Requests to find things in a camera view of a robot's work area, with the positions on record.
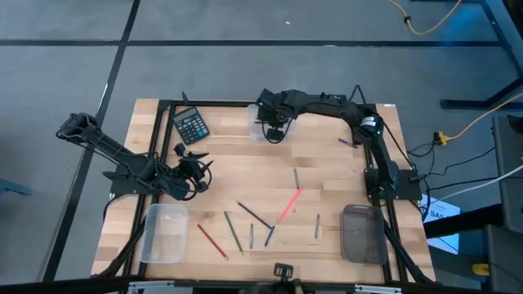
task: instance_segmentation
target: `calculator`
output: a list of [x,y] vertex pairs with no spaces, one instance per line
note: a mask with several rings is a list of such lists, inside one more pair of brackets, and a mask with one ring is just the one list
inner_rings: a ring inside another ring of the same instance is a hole
[[186,145],[193,144],[209,135],[209,130],[195,107],[176,114],[172,118],[172,122]]

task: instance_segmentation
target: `red pencil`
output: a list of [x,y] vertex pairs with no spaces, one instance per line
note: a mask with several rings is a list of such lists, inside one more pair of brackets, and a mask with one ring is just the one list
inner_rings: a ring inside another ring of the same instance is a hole
[[207,239],[209,239],[209,241],[211,241],[212,245],[214,245],[214,247],[221,253],[221,255],[223,257],[225,257],[225,259],[229,260],[229,257],[227,257],[227,255],[223,252],[223,250],[218,246],[218,244],[216,244],[216,242],[214,242],[214,240],[212,240],[211,236],[209,236],[209,234],[207,234],[207,232],[205,231],[205,229],[202,228],[201,225],[197,224],[198,226],[198,229],[200,229],[202,231],[202,233],[205,235],[205,237],[207,237]]

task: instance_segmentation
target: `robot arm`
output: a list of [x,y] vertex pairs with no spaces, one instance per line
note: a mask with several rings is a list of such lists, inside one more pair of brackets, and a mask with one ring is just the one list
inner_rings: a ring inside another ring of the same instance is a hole
[[266,136],[269,141],[283,139],[285,134],[279,128],[289,119],[296,119],[300,114],[319,114],[343,119],[351,128],[353,138],[357,142],[369,145],[378,165],[380,186],[396,189],[399,168],[391,161],[383,140],[383,119],[370,108],[341,100],[338,96],[324,93],[307,95],[297,90],[275,94],[264,89],[256,104],[258,119],[262,124],[267,123],[271,127]]
[[[176,200],[190,200],[197,193],[208,189],[208,183],[202,179],[212,162],[203,164],[199,161],[207,154],[189,153],[185,155],[185,147],[182,144],[175,148],[177,155],[181,157],[180,164],[170,168],[157,158],[134,154],[126,149],[104,134],[97,126],[95,118],[89,114],[71,114],[70,118],[62,124],[56,136],[76,145],[93,145],[127,171],[125,175],[105,172],[104,175],[110,180],[116,176],[125,176],[146,187],[151,194],[165,193]],[[193,190],[190,189],[187,180],[193,183]],[[193,195],[186,198],[188,192],[193,192]]]

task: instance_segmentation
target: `yellow cable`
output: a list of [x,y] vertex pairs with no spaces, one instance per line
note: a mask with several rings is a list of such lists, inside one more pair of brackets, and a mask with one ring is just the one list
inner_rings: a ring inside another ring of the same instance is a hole
[[[404,17],[409,16],[409,15],[407,15],[407,12],[405,11],[405,9],[403,9],[403,7],[402,7],[400,4],[394,2],[393,0],[388,0],[388,1],[389,1],[390,3],[396,5],[398,8],[400,8],[400,10],[401,10],[401,12],[403,13],[403,16],[404,16]],[[452,7],[452,9],[449,11],[449,13],[447,13],[447,15],[446,15],[443,19],[441,19],[439,23],[437,23],[437,24],[436,24],[435,26],[433,26],[432,28],[426,30],[425,32],[418,32],[418,31],[416,31],[416,30],[413,28],[413,26],[410,24],[410,20],[407,20],[407,25],[409,25],[410,30],[411,30],[413,33],[417,34],[417,35],[424,35],[424,34],[426,34],[426,33],[430,33],[431,31],[433,31],[433,30],[439,28],[439,27],[440,27],[440,26],[441,26],[441,25],[442,25],[442,24],[443,24],[443,23],[444,23],[444,22],[445,22],[445,21],[446,21],[446,20],[447,20],[447,19],[448,19],[448,18],[449,18],[453,13],[454,13],[454,11],[456,10],[456,8],[458,8],[459,4],[461,4],[461,1],[462,1],[462,0],[458,0],[458,1],[456,2],[456,4],[454,5],[454,7]]]
[[520,93],[520,94],[517,94],[516,96],[513,96],[511,99],[503,102],[502,104],[496,106],[495,108],[485,112],[484,114],[480,115],[478,118],[474,119],[473,122],[469,123],[468,126],[466,126],[461,132],[459,132],[459,134],[457,134],[456,136],[446,136],[445,137],[445,140],[446,141],[449,141],[449,140],[454,140],[454,139],[458,139],[461,135],[463,135],[465,133],[465,131],[467,131],[470,127],[472,127],[475,123],[477,123],[480,119],[484,118],[485,116],[493,113],[494,111],[502,108],[503,106],[513,102],[514,100],[516,100],[517,98],[520,98],[523,96],[523,93]]

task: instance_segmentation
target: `green pencil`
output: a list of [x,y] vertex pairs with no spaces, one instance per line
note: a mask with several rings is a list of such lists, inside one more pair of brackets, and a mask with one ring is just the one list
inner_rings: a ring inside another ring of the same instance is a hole
[[235,228],[232,227],[232,223],[230,222],[229,215],[227,212],[223,212],[224,215],[226,215],[227,222],[229,223],[230,231],[232,232],[233,237],[235,237],[236,245],[238,245],[238,249],[240,252],[242,252],[242,255],[244,254],[244,250],[242,250],[242,246],[239,244],[238,236],[236,236]]

